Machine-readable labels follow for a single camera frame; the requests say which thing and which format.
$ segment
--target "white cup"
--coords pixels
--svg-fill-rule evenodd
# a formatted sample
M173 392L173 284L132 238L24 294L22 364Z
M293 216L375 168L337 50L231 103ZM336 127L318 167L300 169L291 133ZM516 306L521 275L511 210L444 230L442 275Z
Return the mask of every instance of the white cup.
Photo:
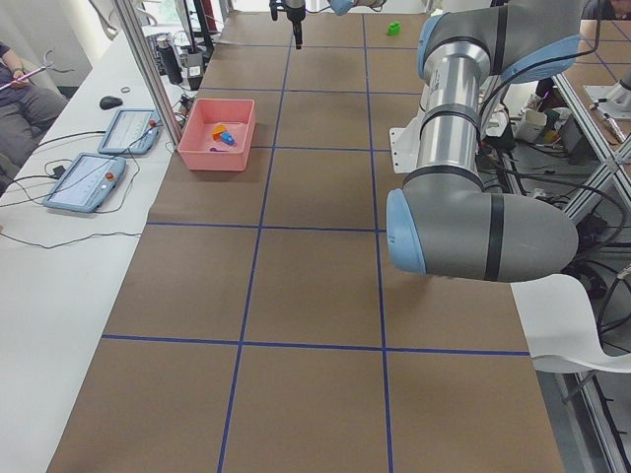
M534 143L545 127L547 116L545 113L535 110L526 110L522 122L517 127L517 136L519 140Z

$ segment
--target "green object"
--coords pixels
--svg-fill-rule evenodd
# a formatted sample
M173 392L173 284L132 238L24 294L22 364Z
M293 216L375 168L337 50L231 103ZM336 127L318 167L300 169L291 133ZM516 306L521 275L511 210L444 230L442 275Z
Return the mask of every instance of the green object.
M401 33L401 23L393 22L387 27L387 35L388 36L396 36Z

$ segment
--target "table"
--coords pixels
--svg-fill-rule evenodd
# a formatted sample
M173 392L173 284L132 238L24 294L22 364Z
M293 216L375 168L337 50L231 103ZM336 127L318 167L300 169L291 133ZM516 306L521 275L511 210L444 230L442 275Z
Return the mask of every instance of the table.
M426 19L230 18L198 96L255 99L247 170L171 160L50 473L563 471L510 286L386 255Z
M131 88L122 94L120 88ZM170 86L173 101L181 89ZM120 34L68 103L45 140L87 130L105 130L115 109L99 108L102 96L122 97L125 107L152 107L149 93ZM43 165L95 152L102 135L69 139L37 150L19 176L42 174ZM146 156L118 212L68 215L24 200L13 185L0 199L3 233L43 244L93 233L142 233L170 161L167 133ZM115 209L136 170L129 172L102 210ZM23 181L32 196L44 195L49 179ZM138 242L109 236L43 250L0 237L0 471L42 472L57 447L77 393Z

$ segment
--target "computer mouse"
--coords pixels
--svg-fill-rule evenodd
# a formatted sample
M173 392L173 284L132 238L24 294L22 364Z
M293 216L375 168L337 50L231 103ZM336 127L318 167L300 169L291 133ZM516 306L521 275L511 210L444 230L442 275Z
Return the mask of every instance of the computer mouse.
M114 96L105 96L99 102L101 110L109 110L110 108L120 105L122 105L122 100Z

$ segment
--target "tablet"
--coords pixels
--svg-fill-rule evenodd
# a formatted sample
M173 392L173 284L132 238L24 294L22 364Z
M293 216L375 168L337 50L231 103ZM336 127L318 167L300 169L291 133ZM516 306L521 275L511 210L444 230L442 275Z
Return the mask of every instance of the tablet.
M45 207L94 212L125 173L120 156L80 154L41 202Z
M149 108L121 108L99 145L102 155L144 155L158 138L160 115Z

